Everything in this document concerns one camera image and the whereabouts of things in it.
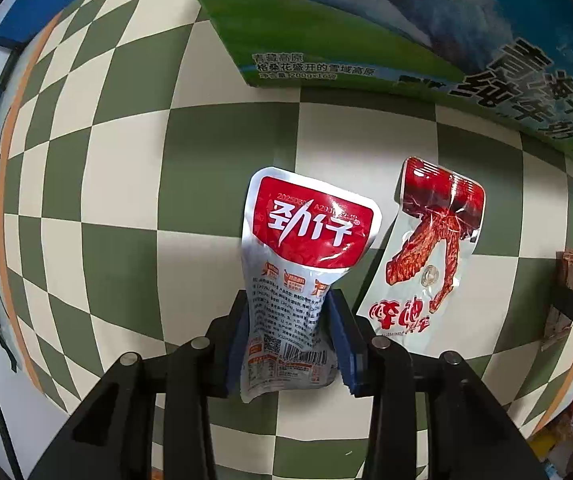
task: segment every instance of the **red label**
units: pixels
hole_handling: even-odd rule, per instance
[[[313,287],[313,292],[311,293],[311,296],[323,296],[328,288],[329,285],[326,285],[326,283],[320,282],[319,280],[315,280],[315,286]]]
[[[391,325],[395,324],[395,317],[400,313],[398,307],[400,303],[397,301],[382,300],[375,303],[369,309],[369,317],[377,319],[383,330],[389,330]]]
[[[284,271],[284,286],[286,288],[290,288],[296,292],[302,292],[303,288],[305,288],[306,282],[307,280],[305,280],[302,276],[289,274],[288,272]]]
[[[403,211],[421,218],[428,210],[454,214],[467,236],[480,228],[484,189],[458,174],[411,156],[404,174]]]
[[[268,276],[272,279],[275,279],[278,277],[279,271],[280,270],[275,265],[270,264],[269,262],[265,262],[264,269],[262,269],[262,276]]]
[[[265,176],[255,203],[253,234],[290,262],[343,269],[359,260],[372,221],[368,207]]]

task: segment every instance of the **metal screw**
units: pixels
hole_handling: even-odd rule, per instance
[[[120,364],[124,366],[131,366],[137,363],[137,354],[135,352],[127,352],[120,356]]]
[[[391,346],[391,340],[384,335],[377,335],[371,339],[371,344],[379,349],[389,348]]]
[[[191,341],[191,346],[193,346],[193,348],[195,348],[196,350],[202,350],[208,347],[210,344],[211,341],[208,340],[208,337],[204,336],[196,337],[195,339],[193,339],[193,341]]]
[[[444,353],[445,361],[450,365],[458,365],[462,362],[462,356],[458,352],[449,350]]]

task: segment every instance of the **transparent plastic wrapper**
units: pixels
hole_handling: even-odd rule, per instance
[[[478,241],[484,189],[409,157],[400,196],[390,240],[358,314],[377,334],[423,353]]]
[[[319,180],[278,168],[253,175],[242,225],[244,402],[334,380],[337,357],[320,324],[324,297],[369,248],[381,219],[372,200]]]

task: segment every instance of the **red chinese characters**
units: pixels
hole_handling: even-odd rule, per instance
[[[290,262],[320,269],[353,266],[369,241],[373,210],[316,189],[262,178],[253,234]]]
[[[404,332],[422,332],[430,325],[429,316],[422,315],[423,303],[417,296],[404,304],[404,308],[399,311],[400,303],[397,301],[382,300],[375,303],[369,309],[369,317],[380,322],[383,330],[390,330],[397,324],[403,327]]]

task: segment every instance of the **green grass image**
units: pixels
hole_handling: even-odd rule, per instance
[[[303,52],[307,59],[373,64],[450,81],[463,72],[406,38],[309,0],[201,0],[238,66],[256,52]]]

